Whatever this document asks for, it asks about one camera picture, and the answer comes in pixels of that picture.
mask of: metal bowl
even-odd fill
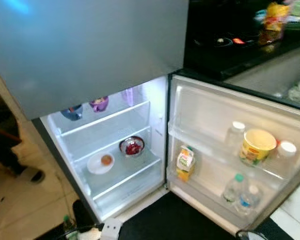
[[[145,142],[141,137],[131,136],[121,141],[119,148],[126,157],[137,157],[145,148]]]

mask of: yellow container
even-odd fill
[[[275,137],[261,129],[250,129],[244,133],[239,156],[244,163],[257,165],[277,146]]]

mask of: yellow package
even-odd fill
[[[176,160],[176,174],[182,181],[187,182],[195,169],[194,152],[190,147],[182,145]]]
[[[283,29],[286,18],[289,14],[289,6],[270,3],[266,9],[266,16],[264,19],[264,28],[266,30],[280,32]]]

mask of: freezer door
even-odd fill
[[[297,154],[289,165],[270,157],[256,166],[244,164],[238,156],[241,143],[237,150],[224,143],[232,121],[294,143]],[[174,75],[168,133],[169,188],[232,234],[239,229],[254,229],[300,184],[300,110],[295,108]],[[190,146],[196,159],[194,172],[186,182],[176,172],[182,145]],[[222,198],[226,184],[236,173],[243,174],[262,193],[249,214],[239,213],[235,204]]]
[[[187,0],[0,0],[0,75],[28,119],[183,66]]]

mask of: cable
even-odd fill
[[[103,226],[104,226],[104,224],[100,223],[100,224],[96,224],[96,225],[87,225],[87,226],[76,227],[74,229],[71,229],[71,230],[65,232],[64,234],[61,234],[61,235],[57,236],[56,238],[53,238],[52,240],[58,240],[58,239],[66,236],[66,235],[68,235],[68,234],[70,234],[74,231],[77,231],[77,230],[80,230],[80,229],[85,229],[85,228],[97,228],[100,231],[100,229],[102,230]]]

